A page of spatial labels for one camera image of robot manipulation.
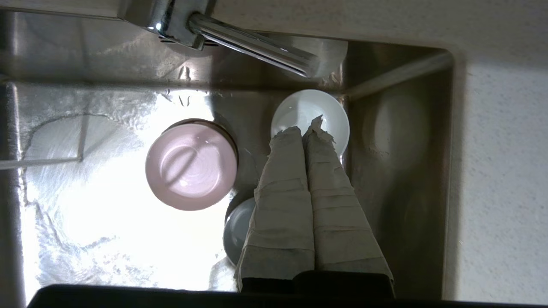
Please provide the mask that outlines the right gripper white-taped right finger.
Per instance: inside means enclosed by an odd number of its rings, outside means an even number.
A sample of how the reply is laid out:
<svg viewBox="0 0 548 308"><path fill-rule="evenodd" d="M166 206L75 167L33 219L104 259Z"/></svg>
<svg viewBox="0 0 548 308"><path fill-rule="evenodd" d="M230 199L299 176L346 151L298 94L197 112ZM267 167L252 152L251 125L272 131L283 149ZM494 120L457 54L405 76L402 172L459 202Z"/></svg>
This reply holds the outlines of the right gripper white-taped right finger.
<svg viewBox="0 0 548 308"><path fill-rule="evenodd" d="M394 296L394 278L354 188L334 149L334 138L311 121L303 137L313 207L316 269L365 278L366 290Z"/></svg>

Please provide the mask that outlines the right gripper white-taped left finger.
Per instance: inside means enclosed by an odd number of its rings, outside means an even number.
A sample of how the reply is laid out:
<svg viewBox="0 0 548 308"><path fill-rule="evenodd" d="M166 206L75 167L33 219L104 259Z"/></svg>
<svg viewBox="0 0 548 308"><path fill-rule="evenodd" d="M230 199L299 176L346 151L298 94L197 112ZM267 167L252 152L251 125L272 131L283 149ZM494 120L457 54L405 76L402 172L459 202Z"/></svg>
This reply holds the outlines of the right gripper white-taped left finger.
<svg viewBox="0 0 548 308"><path fill-rule="evenodd" d="M239 292L281 289L315 268L313 207L300 129L280 131L270 148L235 270Z"/></svg>

